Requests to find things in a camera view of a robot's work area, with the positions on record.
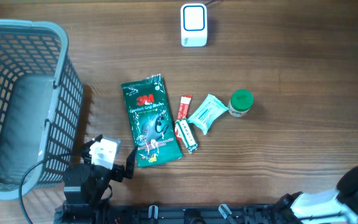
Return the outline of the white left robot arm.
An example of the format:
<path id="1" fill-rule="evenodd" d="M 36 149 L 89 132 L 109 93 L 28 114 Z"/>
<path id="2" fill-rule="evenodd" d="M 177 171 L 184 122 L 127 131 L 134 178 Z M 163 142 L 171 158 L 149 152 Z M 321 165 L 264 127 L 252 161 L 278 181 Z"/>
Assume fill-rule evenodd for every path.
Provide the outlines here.
<path id="1" fill-rule="evenodd" d="M 103 198 L 110 181 L 122 182 L 132 179 L 135 170 L 136 152 L 133 148 L 126 164 L 115 164 L 121 147 L 119 139 L 99 135 L 83 144 L 80 155 L 82 163 L 67 168 L 63 175 L 63 205 L 55 210 L 54 223 L 122 223 L 124 216 L 111 208 L 111 196 Z"/>

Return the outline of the light green wipes pack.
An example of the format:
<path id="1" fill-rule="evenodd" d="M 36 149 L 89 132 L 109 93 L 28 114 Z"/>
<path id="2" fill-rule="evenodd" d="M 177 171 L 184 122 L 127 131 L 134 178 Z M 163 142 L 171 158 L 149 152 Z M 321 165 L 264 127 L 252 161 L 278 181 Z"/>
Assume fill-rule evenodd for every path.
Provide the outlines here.
<path id="1" fill-rule="evenodd" d="M 198 109 L 188 118 L 188 121 L 207 135 L 213 122 L 228 110 L 214 95 L 208 94 Z"/>

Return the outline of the red coffee stick sachet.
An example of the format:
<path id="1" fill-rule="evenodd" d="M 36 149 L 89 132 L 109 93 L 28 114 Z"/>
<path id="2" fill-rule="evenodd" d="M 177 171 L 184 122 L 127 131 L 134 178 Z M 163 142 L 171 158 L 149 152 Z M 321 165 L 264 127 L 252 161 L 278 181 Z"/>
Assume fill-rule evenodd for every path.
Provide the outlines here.
<path id="1" fill-rule="evenodd" d="M 181 96 L 177 120 L 181 120 L 187 117 L 191 99 L 191 95 Z M 175 137 L 178 141 L 181 141 L 181 134 L 179 133 L 179 128 L 177 124 L 175 125 Z"/>

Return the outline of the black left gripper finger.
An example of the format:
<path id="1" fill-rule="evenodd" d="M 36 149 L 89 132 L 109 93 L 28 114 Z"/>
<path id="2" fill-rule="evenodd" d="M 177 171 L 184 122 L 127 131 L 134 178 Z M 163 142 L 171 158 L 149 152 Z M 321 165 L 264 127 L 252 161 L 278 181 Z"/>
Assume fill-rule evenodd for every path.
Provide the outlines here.
<path id="1" fill-rule="evenodd" d="M 96 143 L 96 142 L 100 142 L 101 139 L 103 138 L 103 135 L 100 134 L 98 136 L 96 136 L 95 138 L 93 138 L 92 140 L 86 142 L 83 144 L 82 148 L 81 148 L 81 157 L 84 158 L 90 158 L 90 150 L 91 150 L 91 146 Z"/>
<path id="2" fill-rule="evenodd" d="M 136 159 L 136 153 L 138 150 L 138 146 L 136 146 L 129 156 L 126 159 L 126 168 L 124 172 L 124 177 L 127 179 L 132 179 L 134 176 L 134 169 L 135 169 L 135 159 Z"/>

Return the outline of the green lid jar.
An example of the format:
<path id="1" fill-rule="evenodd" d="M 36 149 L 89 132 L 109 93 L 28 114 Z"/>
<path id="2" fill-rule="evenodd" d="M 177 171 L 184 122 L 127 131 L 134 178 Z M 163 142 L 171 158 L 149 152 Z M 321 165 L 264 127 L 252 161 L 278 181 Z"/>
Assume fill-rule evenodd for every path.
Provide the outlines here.
<path id="1" fill-rule="evenodd" d="M 249 90 L 236 90 L 229 100 L 228 112 L 234 117 L 242 117 L 254 104 L 254 96 Z"/>

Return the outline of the green white gum pack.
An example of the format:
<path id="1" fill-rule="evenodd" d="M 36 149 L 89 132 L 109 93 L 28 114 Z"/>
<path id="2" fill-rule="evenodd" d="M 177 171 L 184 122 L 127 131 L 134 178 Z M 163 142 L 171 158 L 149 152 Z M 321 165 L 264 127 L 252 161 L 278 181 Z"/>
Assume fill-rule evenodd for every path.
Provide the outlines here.
<path id="1" fill-rule="evenodd" d="M 194 134 L 190 128 L 187 119 L 181 119 L 175 121 L 175 128 L 178 130 L 180 139 L 183 141 L 188 152 L 192 154 L 198 149 L 198 143 L 194 137 Z"/>

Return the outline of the green 3M gloves packet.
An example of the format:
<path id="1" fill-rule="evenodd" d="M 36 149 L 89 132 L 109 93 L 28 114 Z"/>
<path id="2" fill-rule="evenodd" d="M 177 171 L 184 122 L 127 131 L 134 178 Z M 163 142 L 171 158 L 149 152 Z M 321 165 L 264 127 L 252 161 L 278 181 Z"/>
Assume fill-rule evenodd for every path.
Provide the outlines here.
<path id="1" fill-rule="evenodd" d="M 121 85 L 139 167 L 181 159 L 167 92 L 160 74 Z"/>

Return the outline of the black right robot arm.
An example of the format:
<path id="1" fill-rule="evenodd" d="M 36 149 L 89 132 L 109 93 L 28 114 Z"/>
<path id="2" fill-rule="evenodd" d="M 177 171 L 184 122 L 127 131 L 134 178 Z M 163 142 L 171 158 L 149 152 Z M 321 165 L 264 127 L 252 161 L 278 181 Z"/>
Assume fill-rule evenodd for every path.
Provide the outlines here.
<path id="1" fill-rule="evenodd" d="M 358 223 L 358 166 L 333 189 L 284 195 L 272 206 L 270 218 L 272 223 Z"/>

